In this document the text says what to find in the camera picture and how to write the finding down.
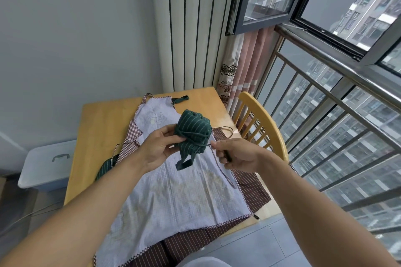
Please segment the forearm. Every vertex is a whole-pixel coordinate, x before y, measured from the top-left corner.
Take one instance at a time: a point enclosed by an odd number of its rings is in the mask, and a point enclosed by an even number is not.
[[[142,177],[132,154],[13,249],[5,266],[86,266]]]
[[[398,266],[372,234],[285,162],[270,152],[263,160],[259,174],[312,266]]]

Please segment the wooden chair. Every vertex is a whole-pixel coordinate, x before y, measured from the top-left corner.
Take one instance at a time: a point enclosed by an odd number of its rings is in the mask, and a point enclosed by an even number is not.
[[[273,152],[276,153],[282,160],[288,162],[288,153],[286,144],[283,137],[278,130],[276,123],[273,121],[269,113],[263,108],[263,106],[248,92],[241,92],[238,99],[242,102],[238,110],[238,113],[234,119],[235,125],[237,125],[239,117],[242,113],[243,108],[246,106],[248,108],[245,113],[244,118],[238,126],[238,131],[241,131],[245,124],[245,121],[251,113],[253,113],[253,118],[247,128],[241,134],[242,138],[245,138],[249,130],[256,122],[259,121],[259,125],[256,130],[247,138],[248,141],[252,141],[258,132],[261,136],[255,140],[254,143],[259,144],[264,138],[268,138],[268,143],[263,146],[263,148],[272,148]]]

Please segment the storage box lid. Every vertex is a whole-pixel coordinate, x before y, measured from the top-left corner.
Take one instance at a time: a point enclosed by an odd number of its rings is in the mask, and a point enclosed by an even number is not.
[[[76,143],[71,140],[29,151],[18,186],[31,188],[69,177]]]

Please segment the table top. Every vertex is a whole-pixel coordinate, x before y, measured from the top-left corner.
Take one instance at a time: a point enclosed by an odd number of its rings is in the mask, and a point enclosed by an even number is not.
[[[234,130],[232,137],[241,137],[213,87],[154,96],[178,98],[184,95],[188,95],[189,100],[176,105],[178,113],[182,113],[185,109],[202,113],[203,116],[210,119],[213,128],[229,126]],[[67,204],[94,182],[100,166],[112,156],[116,144],[124,141],[129,122],[141,101],[142,97],[137,97],[88,103],[83,106],[64,204]],[[275,202],[269,202],[256,214],[262,220],[279,213],[277,209]],[[229,230],[225,235],[257,222],[258,220],[251,217]]]

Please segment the pink curtain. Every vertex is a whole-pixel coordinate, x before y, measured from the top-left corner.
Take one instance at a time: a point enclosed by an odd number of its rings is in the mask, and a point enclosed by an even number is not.
[[[266,57],[272,42],[274,26],[228,39],[217,92],[231,117],[239,108],[241,92],[254,94],[258,80],[263,74]]]

